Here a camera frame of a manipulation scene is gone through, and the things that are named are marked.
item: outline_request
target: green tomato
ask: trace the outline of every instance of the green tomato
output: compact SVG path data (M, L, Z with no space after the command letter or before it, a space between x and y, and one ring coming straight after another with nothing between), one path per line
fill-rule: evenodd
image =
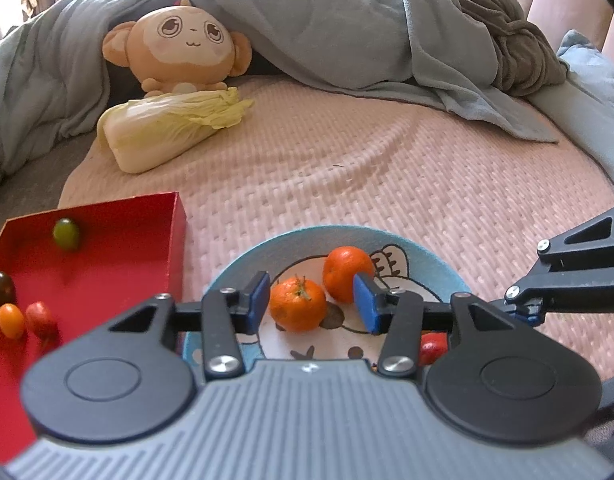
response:
M75 251L80 245L80 229L70 218L61 218L53 227L53 240L64 251Z

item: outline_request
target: red tomato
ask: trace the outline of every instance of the red tomato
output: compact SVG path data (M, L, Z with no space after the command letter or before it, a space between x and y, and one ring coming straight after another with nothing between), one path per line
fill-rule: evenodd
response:
M40 339L53 338L58 333L58 325L52 313L42 301L36 301L24 311L27 328Z
M420 339L419 365L432 365L449 350L445 332L429 332Z

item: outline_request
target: red tray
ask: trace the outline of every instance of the red tray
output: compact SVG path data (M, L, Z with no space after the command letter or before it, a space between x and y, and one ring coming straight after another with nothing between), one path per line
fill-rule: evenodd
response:
M78 251L53 241L53 225L71 218L80 228ZM16 286L24 311L43 301L64 344L159 292L182 295L186 216L178 193L47 211L8 220L0 233L0 270ZM9 340L0 332L0 462L36 436L20 403L20 381L43 352L32 334Z

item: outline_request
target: plate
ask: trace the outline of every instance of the plate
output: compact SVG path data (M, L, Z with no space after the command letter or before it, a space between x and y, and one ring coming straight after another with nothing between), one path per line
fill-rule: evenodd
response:
M242 254L211 284L211 288L242 288L258 270L272 283L306 276L322 285L322 267L336 247L354 246L371 255L375 281L384 288L412 290L426 301L449 301L456 291L469 291L460 276L438 256L400 236L363 226L332 225L292 231L272 238ZM337 304L327 296L327 316L320 327L290 333L264 314L258 333L238 334L249 370L257 359L367 359L378 360L384 335L370 335L354 304ZM199 333L189 333L183 357L192 366L202 364Z

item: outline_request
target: bed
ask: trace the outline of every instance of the bed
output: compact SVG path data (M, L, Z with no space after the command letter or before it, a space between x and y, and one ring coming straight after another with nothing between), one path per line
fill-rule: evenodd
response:
M576 28L614 62L605 0L518 0L553 48ZM120 172L94 142L60 206L177 190L188 215L184 300L231 260L283 232L362 224L429 248L486 300L530 268L536 243L614 206L614 185L529 103L558 140L528 142L480 121L308 88L283 75L234 81L254 108L155 170ZM550 314L541 329L614 376L614 314Z

